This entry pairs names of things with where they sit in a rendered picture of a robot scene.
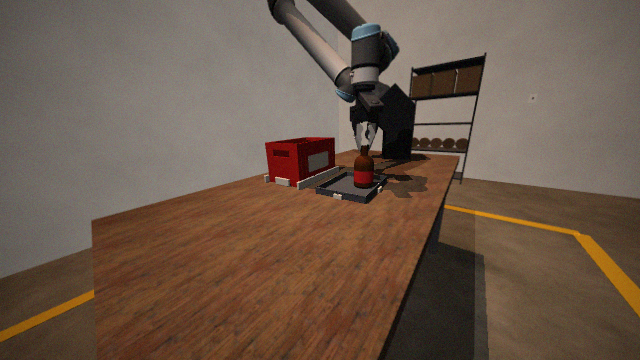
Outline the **dark red open crate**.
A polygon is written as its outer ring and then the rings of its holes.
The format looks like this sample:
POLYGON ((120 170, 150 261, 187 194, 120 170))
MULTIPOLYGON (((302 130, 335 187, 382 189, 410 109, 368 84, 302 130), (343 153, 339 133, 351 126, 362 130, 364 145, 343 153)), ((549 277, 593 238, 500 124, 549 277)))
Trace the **dark red open crate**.
POLYGON ((335 167, 335 145, 328 137, 266 142, 265 147, 270 182, 280 177, 297 187, 297 182, 335 167))

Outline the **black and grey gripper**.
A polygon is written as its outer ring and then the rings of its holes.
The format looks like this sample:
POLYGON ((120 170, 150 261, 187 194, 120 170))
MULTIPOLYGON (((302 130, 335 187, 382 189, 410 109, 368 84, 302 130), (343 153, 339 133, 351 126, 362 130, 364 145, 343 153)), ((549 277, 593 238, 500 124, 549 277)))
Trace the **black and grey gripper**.
POLYGON ((365 137, 368 139, 368 152, 371 148, 371 145, 375 138, 375 134, 377 133, 379 127, 379 113, 369 113, 358 99, 359 91, 369 90, 375 90, 375 84, 361 84, 354 86, 354 94, 356 94, 355 106, 350 107, 350 121, 352 122, 354 138, 359 152, 361 152, 362 149, 361 133, 363 131, 363 126, 360 123, 369 122, 367 123, 367 130, 365 132, 365 137))

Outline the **brown bottle with red label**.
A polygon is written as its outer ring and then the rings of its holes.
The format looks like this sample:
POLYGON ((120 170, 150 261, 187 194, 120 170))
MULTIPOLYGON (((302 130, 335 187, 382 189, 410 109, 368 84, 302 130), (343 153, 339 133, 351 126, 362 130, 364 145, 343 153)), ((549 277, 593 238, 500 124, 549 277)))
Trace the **brown bottle with red label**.
POLYGON ((368 155, 368 146, 362 145, 361 155, 354 161, 354 185, 358 188, 373 186, 374 161, 368 155))

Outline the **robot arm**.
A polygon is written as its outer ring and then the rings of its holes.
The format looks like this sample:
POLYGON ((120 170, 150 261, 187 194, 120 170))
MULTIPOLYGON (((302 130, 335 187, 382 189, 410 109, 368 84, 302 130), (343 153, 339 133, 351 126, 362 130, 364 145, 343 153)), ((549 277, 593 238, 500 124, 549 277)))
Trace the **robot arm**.
POLYGON ((379 24, 367 23, 347 0, 307 1, 351 41, 350 67, 295 7, 294 0, 267 0, 273 18, 284 23, 334 82, 340 98, 352 103, 356 100, 354 86, 375 84, 375 90, 360 91, 358 99, 369 113, 383 112, 379 99, 390 87, 378 79, 399 53, 395 40, 386 30, 381 32, 379 24))

